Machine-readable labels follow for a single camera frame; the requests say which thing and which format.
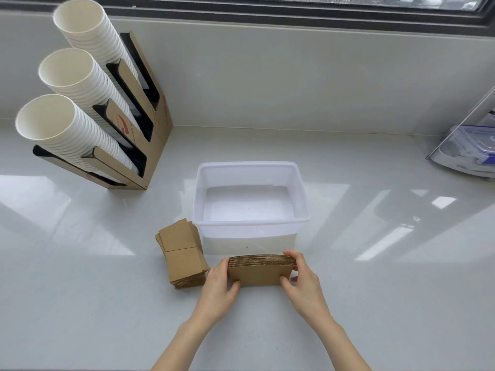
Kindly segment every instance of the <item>white countertop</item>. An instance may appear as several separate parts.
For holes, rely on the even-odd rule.
[[[312,215],[296,249],[373,369],[494,369],[494,184],[426,161],[435,143],[174,127],[149,190],[111,191],[0,124],[0,368],[149,369],[200,292],[169,284],[154,239],[191,218],[198,165],[282,160],[298,164]],[[217,251],[205,245],[210,264]],[[242,289],[192,364],[331,367],[280,287]]]

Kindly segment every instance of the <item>window frame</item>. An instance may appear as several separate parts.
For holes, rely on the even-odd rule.
[[[65,0],[0,0],[0,10],[52,12]],[[283,0],[96,0],[115,17],[495,37],[495,0],[475,11]]]

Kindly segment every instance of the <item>stack of paper cups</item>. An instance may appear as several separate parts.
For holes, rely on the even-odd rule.
[[[31,100],[17,114],[15,127],[23,137],[86,172],[117,181],[81,159],[95,146],[138,172],[117,141],[66,96],[51,94]]]
[[[74,101],[111,137],[122,145],[131,147],[131,144],[93,109],[93,105],[103,105],[108,99],[112,99],[139,129],[128,104],[88,52],[77,48],[53,52],[41,62],[38,75],[54,92]]]
[[[136,113],[127,94],[106,68],[108,63],[118,63],[123,59],[139,81],[138,71],[103,7],[93,0],[69,0],[55,9],[53,21],[71,46],[84,49],[95,58]]]

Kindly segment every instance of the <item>plastic storage box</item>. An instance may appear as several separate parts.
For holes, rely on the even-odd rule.
[[[459,126],[449,140],[459,149],[459,155],[476,164],[495,164],[495,128]]]
[[[309,218],[295,163],[206,163],[197,171],[193,223],[204,237],[295,234]]]

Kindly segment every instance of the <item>left hand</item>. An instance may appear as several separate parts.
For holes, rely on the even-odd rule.
[[[201,296],[191,316],[191,319],[199,320],[209,329],[227,315],[241,288],[241,282],[236,281],[230,290],[227,290],[228,267],[229,260],[222,259],[218,266],[209,270]]]

